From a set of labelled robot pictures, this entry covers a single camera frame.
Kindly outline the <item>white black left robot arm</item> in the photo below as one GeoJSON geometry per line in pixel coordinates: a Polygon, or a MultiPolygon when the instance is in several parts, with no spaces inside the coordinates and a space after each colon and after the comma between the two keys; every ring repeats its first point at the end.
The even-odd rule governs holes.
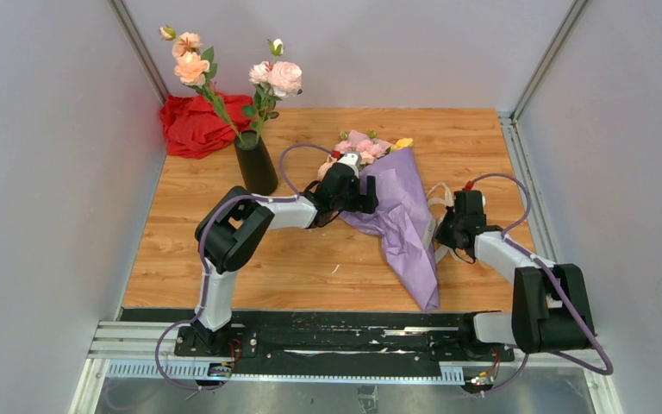
{"type": "Polygon", "coordinates": [[[334,163],[322,180],[293,196],[262,196],[242,186],[229,190],[195,231],[203,266],[190,321],[197,346],[209,356],[228,349],[237,276],[267,231],[322,228],[342,212],[372,214],[378,206],[376,177],[364,177],[346,162],[334,163]]]}

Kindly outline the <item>cream ribbon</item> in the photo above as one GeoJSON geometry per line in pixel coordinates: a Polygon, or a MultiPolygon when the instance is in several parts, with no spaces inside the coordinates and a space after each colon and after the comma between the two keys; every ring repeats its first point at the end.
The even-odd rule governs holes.
{"type": "Polygon", "coordinates": [[[456,250],[434,241],[434,234],[442,224],[445,213],[435,215],[431,209],[436,206],[442,208],[453,206],[453,192],[450,187],[445,182],[438,182],[427,192],[426,199],[430,218],[422,236],[423,247],[434,253],[435,264],[439,264],[446,256],[452,257],[457,262],[465,263],[456,250]]]}

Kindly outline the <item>purple paper bouquet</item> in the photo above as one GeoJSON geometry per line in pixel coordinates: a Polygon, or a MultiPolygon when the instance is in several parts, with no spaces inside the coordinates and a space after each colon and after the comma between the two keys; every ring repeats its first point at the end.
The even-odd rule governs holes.
{"type": "Polygon", "coordinates": [[[381,238],[387,263],[423,311],[440,307],[433,233],[435,220],[415,162],[413,140],[394,143],[352,130],[334,147],[361,155],[359,177],[375,179],[378,206],[371,214],[342,212],[341,219],[381,238]]]}

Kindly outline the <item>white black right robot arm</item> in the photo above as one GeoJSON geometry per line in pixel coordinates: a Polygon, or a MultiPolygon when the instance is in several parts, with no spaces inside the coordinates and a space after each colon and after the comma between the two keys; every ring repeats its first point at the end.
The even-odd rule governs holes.
{"type": "Polygon", "coordinates": [[[491,267],[513,287],[509,312],[463,316],[459,352],[475,361],[489,353],[492,344],[528,354],[590,348],[593,327],[581,269],[534,254],[502,231],[487,223],[482,192],[464,189],[453,193],[434,235],[439,244],[491,267]]]}

